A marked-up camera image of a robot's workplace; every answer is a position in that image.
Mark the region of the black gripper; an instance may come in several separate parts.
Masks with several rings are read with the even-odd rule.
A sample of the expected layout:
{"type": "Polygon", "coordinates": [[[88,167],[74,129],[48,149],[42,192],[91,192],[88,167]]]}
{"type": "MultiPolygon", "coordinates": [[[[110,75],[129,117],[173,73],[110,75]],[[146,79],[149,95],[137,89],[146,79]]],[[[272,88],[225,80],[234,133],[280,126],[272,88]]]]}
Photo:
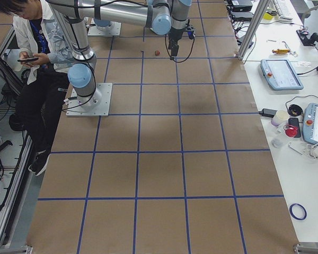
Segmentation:
{"type": "Polygon", "coordinates": [[[177,56],[179,51],[178,42],[182,39],[184,33],[187,33],[190,40],[195,40],[195,29],[194,28],[183,28],[176,29],[171,28],[168,36],[169,36],[169,44],[168,49],[171,51],[170,56],[177,56]]]}

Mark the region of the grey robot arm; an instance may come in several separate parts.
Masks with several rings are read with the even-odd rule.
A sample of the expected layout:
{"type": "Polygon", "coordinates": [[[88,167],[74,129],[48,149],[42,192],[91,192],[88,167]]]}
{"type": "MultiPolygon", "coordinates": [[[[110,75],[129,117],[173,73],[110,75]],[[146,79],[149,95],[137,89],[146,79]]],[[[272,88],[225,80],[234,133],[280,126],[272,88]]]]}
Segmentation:
{"type": "Polygon", "coordinates": [[[165,46],[171,60],[178,55],[178,42],[184,33],[195,39],[188,20],[191,1],[48,1],[48,5],[72,51],[75,64],[68,71],[68,80],[78,105],[86,110],[98,103],[100,93],[94,73],[96,56],[90,47],[85,18],[150,28],[168,37],[165,46]]]}

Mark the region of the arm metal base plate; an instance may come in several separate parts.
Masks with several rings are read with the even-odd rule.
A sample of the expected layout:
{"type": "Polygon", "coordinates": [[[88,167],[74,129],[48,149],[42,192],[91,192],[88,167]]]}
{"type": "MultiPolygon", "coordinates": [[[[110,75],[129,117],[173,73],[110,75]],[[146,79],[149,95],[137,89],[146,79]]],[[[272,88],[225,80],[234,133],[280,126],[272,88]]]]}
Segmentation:
{"type": "Polygon", "coordinates": [[[80,97],[72,89],[71,97],[75,99],[68,102],[67,117],[108,116],[112,95],[112,83],[97,83],[93,96],[80,97]]]}
{"type": "Polygon", "coordinates": [[[121,31],[121,23],[110,22],[108,26],[97,26],[92,20],[88,26],[87,35],[89,37],[113,37],[119,36],[121,31]]]}

